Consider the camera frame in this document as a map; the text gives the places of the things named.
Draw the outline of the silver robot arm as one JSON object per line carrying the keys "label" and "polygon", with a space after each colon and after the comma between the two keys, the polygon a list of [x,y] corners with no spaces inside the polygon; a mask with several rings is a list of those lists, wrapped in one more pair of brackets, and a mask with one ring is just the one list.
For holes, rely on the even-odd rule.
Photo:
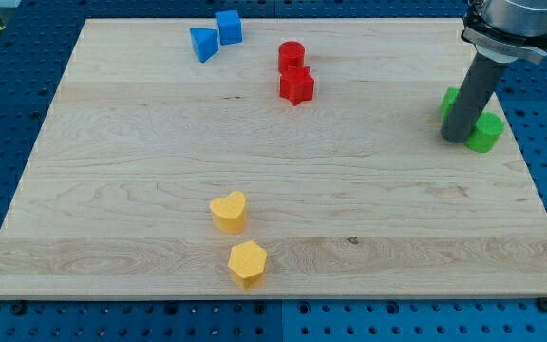
{"label": "silver robot arm", "polygon": [[462,38],[499,64],[547,57],[547,0],[471,0]]}

